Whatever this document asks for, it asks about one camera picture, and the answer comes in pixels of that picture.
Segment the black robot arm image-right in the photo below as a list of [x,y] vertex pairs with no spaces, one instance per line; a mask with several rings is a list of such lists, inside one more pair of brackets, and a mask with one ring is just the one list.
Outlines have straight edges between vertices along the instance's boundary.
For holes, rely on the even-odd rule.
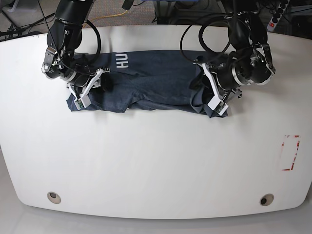
[[[222,0],[223,12],[198,15],[190,26],[201,26],[198,41],[207,56],[193,59],[207,65],[221,90],[229,91],[251,83],[264,85],[275,74],[266,29],[253,0]],[[214,23],[225,23],[229,41],[220,52],[204,41],[204,31]]]

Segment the black robot arm image-left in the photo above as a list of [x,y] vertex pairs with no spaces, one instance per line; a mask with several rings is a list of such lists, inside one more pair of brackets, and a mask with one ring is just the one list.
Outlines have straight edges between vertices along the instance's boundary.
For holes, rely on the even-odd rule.
[[[62,0],[55,12],[55,21],[48,28],[47,49],[42,71],[49,79],[60,78],[79,93],[96,76],[96,62],[100,59],[101,37],[98,29],[88,20],[94,5],[92,0]],[[82,42],[83,25],[89,25],[97,38],[94,55],[75,55]]]

